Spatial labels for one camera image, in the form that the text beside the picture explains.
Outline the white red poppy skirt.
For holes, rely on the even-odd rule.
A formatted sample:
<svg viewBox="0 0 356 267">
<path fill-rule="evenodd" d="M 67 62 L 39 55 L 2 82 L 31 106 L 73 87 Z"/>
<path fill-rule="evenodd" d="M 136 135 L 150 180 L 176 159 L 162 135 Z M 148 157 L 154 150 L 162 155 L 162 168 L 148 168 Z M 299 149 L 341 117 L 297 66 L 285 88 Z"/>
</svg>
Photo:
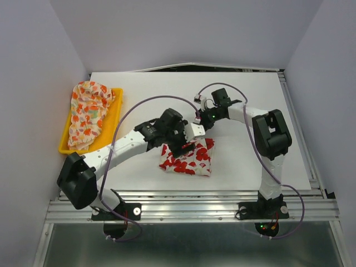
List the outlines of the white red poppy skirt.
<svg viewBox="0 0 356 267">
<path fill-rule="evenodd" d="M 159 168 L 164 172 L 210 177 L 214 147 L 214 139 L 201 139 L 195 142 L 195 148 L 192 151 L 177 159 L 173 157 L 169 147 L 164 144 Z"/>
</svg>

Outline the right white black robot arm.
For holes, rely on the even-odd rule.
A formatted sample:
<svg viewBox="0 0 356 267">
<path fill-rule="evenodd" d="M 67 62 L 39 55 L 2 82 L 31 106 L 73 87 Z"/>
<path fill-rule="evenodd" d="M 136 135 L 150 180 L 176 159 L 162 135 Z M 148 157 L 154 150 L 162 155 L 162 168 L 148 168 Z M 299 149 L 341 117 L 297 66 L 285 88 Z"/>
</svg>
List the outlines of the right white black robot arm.
<svg viewBox="0 0 356 267">
<path fill-rule="evenodd" d="M 283 113 L 274 109 L 261 110 L 248 106 L 247 99 L 232 100 L 226 89 L 211 94 L 213 106 L 207 106 L 207 98 L 197 94 L 194 101 L 200 105 L 200 123 L 211 129 L 216 121 L 229 119 L 245 124 L 253 150 L 261 163 L 261 184 L 255 202 L 240 202 L 236 217 L 239 220 L 289 217 L 281 190 L 281 173 L 284 156 L 292 145 L 292 137 Z"/>
</svg>

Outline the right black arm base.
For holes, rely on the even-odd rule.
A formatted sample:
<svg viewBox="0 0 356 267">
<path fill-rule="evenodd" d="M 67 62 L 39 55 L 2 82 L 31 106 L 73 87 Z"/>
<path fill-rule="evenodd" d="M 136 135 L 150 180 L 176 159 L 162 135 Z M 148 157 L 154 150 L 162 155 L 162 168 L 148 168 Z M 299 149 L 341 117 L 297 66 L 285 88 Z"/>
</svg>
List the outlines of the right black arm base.
<svg viewBox="0 0 356 267">
<path fill-rule="evenodd" d="M 235 217 L 238 220 L 271 220 L 288 219 L 289 213 L 283 213 L 281 204 L 263 204 L 261 202 L 240 202 Z"/>
</svg>

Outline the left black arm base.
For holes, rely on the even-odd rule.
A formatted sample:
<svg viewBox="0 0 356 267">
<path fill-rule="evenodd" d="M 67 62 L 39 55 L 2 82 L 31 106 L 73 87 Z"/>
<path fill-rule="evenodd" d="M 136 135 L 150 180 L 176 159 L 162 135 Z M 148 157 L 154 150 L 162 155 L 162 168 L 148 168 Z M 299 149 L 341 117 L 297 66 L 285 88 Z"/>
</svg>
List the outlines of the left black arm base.
<svg viewBox="0 0 356 267">
<path fill-rule="evenodd" d="M 139 202 L 125 202 L 114 208 L 114 212 L 119 214 L 120 217 L 116 216 L 111 211 L 95 207 L 92 209 L 91 220 L 116 221 L 123 220 L 122 217 L 125 217 L 133 221 L 139 221 L 141 220 L 142 205 Z"/>
</svg>

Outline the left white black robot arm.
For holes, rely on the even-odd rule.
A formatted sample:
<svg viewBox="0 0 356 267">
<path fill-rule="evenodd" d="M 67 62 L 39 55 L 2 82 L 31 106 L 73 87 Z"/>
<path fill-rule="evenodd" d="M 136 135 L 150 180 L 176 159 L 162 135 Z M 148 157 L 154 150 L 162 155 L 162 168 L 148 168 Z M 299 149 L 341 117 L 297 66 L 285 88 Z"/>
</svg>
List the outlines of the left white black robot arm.
<svg viewBox="0 0 356 267">
<path fill-rule="evenodd" d="M 187 122 L 180 113 L 168 108 L 161 117 L 137 125 L 111 145 L 84 155 L 68 155 L 57 185 L 75 209 L 96 205 L 111 219 L 118 219 L 123 215 L 123 204 L 117 197 L 103 204 L 105 190 L 97 186 L 97 180 L 106 178 L 109 170 L 124 161 L 163 144 L 169 146 L 175 157 L 185 155 L 194 148 L 193 141 L 204 133 L 200 125 Z"/>
</svg>

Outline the yellow plastic tray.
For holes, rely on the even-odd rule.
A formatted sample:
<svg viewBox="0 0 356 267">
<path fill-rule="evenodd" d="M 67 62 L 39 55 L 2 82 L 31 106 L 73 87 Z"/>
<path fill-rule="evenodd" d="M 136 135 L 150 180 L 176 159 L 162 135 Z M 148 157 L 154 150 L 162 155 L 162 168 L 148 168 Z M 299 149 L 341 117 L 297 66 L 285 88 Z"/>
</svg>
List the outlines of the yellow plastic tray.
<svg viewBox="0 0 356 267">
<path fill-rule="evenodd" d="M 67 146 L 67 141 L 69 138 L 69 127 L 71 124 L 71 112 L 69 111 L 66 124 L 63 129 L 62 137 L 58 146 L 59 153 L 69 155 L 73 152 L 77 152 L 79 155 L 82 155 L 96 151 L 111 143 L 116 126 L 118 125 L 120 120 L 120 112 L 123 100 L 123 89 L 112 88 L 112 91 L 116 94 L 116 98 L 108 108 L 108 113 L 103 119 L 103 128 L 101 134 L 97 138 L 95 138 L 94 142 L 88 147 L 88 150 L 70 150 Z"/>
</svg>

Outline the orange floral skirt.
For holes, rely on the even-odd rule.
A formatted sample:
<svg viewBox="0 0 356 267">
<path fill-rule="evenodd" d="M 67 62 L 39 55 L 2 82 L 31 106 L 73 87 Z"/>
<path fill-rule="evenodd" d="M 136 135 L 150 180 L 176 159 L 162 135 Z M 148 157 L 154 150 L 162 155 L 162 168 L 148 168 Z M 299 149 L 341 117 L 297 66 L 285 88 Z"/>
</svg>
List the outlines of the orange floral skirt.
<svg viewBox="0 0 356 267">
<path fill-rule="evenodd" d="M 115 98 L 111 88 L 93 81 L 82 81 L 73 88 L 67 141 L 70 150 L 88 150 L 101 134 Z"/>
</svg>

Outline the aluminium frame rail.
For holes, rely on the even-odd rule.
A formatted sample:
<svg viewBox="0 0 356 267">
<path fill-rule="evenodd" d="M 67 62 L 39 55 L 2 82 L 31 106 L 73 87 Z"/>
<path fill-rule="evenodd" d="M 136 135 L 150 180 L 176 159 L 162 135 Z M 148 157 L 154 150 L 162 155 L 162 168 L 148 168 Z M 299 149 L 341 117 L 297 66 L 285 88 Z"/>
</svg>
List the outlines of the aluminium frame rail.
<svg viewBox="0 0 356 267">
<path fill-rule="evenodd" d="M 320 190 L 304 190 L 302 197 L 285 190 L 284 201 L 289 210 L 289 221 L 338 221 L 337 201 L 327 199 Z M 160 223 L 234 223 L 239 202 L 257 200 L 255 191 L 121 191 L 127 202 L 142 205 L 142 224 Z M 92 210 L 76 210 L 64 194 L 51 201 L 45 217 L 46 223 L 90 223 Z"/>
</svg>

